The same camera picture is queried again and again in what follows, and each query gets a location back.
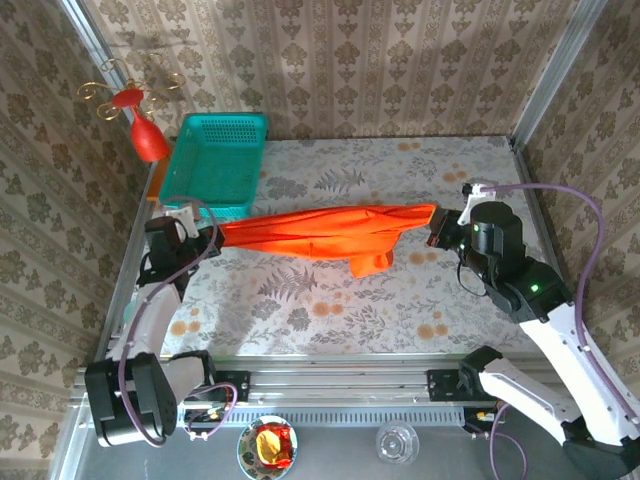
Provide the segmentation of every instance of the plastic basket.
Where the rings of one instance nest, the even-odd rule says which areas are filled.
[[[219,220],[248,217],[260,176],[267,126],[267,117],[262,114],[188,115],[171,155],[159,200],[186,195],[206,203]],[[203,208],[200,213],[209,216]]]

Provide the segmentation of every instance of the orange fabric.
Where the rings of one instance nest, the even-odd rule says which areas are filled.
[[[434,204],[335,207],[221,225],[225,247],[307,258],[350,261],[354,277],[382,272],[393,263],[400,234],[428,225]]]

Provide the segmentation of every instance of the patterned tablecloth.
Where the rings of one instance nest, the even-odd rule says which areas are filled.
[[[424,202],[462,209],[463,182],[518,180],[502,137],[268,142],[253,215]],[[529,254],[542,258],[524,195],[502,198],[522,218]],[[223,249],[191,280],[163,353],[466,353],[483,344],[537,351],[490,300],[458,285],[456,257],[426,247],[428,234],[403,234],[393,267],[364,279],[346,261]],[[462,281],[482,290],[468,272]]]

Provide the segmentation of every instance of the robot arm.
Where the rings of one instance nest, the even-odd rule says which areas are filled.
[[[428,245],[453,250],[484,283],[492,302],[538,345],[575,399],[558,395],[518,371],[490,347],[460,365],[468,391],[501,398],[541,425],[590,478],[619,478],[640,464],[640,402],[624,386],[588,332],[578,340],[575,306],[558,274],[525,256],[522,222],[510,207],[466,185],[464,212],[443,210]],[[629,418],[586,357],[590,351],[634,411]]]
[[[141,315],[125,364],[127,393],[146,432],[158,441],[176,427],[177,406],[199,385],[212,385],[215,368],[207,351],[179,354],[165,365],[159,355],[171,318],[182,303],[190,276],[185,272],[173,282],[172,275],[200,256],[216,232],[215,248],[209,257],[220,254],[224,237],[213,227],[198,229],[191,207],[169,212],[145,225],[149,253],[140,265],[134,318]],[[117,372],[133,321],[107,358],[87,367],[85,384],[98,441],[102,446],[143,440],[127,413],[118,387]]]

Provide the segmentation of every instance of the plate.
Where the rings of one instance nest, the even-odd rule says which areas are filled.
[[[278,423],[291,428],[291,447],[293,452],[291,455],[291,465],[287,468],[273,470],[263,467],[260,463],[256,449],[256,437],[258,436],[258,428],[262,425],[266,425],[267,423]],[[291,470],[291,467],[293,467],[293,464],[296,461],[296,455],[298,454],[298,439],[296,437],[296,432],[284,418],[276,415],[264,415],[254,420],[253,423],[244,429],[242,435],[240,435],[240,439],[238,440],[237,453],[240,468],[247,477],[255,480],[274,480],[276,478],[282,478],[289,470]]]

